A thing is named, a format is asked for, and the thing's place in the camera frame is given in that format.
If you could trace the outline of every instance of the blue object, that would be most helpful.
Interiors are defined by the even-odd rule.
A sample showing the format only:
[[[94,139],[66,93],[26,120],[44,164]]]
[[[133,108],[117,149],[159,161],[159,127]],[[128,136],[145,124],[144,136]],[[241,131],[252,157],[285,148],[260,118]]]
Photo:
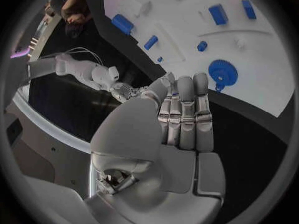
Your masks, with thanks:
[[[197,50],[198,51],[205,51],[205,49],[208,47],[208,43],[206,43],[205,41],[202,41],[199,43],[199,45],[197,46]]]
[[[255,12],[254,12],[254,9],[251,6],[250,1],[249,0],[242,0],[242,4],[243,4],[243,7],[245,9],[247,17],[249,19],[257,19],[256,15],[255,15]]]
[[[227,15],[221,4],[209,8],[216,25],[225,25],[228,22]]]
[[[112,24],[116,26],[124,34],[129,35],[134,25],[128,21],[125,17],[120,14],[117,14],[111,20]]]
[[[236,68],[228,61],[215,60],[209,66],[209,74],[216,81],[216,91],[220,92],[225,86],[231,86],[238,79]]]
[[[156,36],[152,36],[150,40],[148,40],[146,42],[146,44],[144,45],[144,48],[146,50],[150,50],[152,46],[155,45],[155,43],[157,43],[159,41],[159,39]]]

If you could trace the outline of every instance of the person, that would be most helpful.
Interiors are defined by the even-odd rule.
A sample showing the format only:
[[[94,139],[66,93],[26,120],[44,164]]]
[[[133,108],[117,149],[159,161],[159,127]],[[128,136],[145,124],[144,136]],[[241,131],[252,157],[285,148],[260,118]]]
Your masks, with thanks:
[[[76,38],[86,22],[92,19],[86,0],[67,0],[61,9],[61,16],[66,22],[65,33]]]

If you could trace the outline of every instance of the person's hair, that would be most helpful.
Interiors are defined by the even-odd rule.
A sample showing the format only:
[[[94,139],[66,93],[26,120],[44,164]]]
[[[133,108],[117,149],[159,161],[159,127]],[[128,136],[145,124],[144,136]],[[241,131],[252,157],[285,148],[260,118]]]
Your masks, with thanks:
[[[77,38],[83,31],[83,25],[78,23],[70,23],[65,25],[65,34],[71,38]]]

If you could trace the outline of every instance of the purple light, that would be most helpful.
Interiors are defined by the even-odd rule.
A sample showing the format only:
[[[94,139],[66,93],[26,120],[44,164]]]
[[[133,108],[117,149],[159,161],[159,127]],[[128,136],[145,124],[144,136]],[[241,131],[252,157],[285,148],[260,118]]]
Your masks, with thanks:
[[[14,54],[11,55],[11,58],[16,58],[16,57],[21,57],[21,56],[25,56],[30,52],[30,48],[28,47],[26,50],[20,51],[20,52],[16,52]]]

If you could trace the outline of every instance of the dark floor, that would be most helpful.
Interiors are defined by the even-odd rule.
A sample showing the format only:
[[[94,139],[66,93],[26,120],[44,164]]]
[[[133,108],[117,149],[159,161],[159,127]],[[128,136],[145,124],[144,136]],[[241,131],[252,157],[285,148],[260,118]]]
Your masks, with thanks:
[[[106,66],[116,65],[121,80],[133,86],[148,85],[151,80],[124,56],[102,40],[92,23],[79,39],[66,38],[63,23],[55,29],[43,55],[84,46],[103,59]],[[88,59],[83,56],[77,59]],[[108,92],[97,92],[72,76],[55,74],[32,81],[30,104],[64,130],[89,141],[107,115],[119,104]],[[227,178],[224,206],[215,221],[224,224],[243,211],[263,191],[275,173],[286,145],[256,123],[215,103],[213,114],[215,152],[223,162]]]

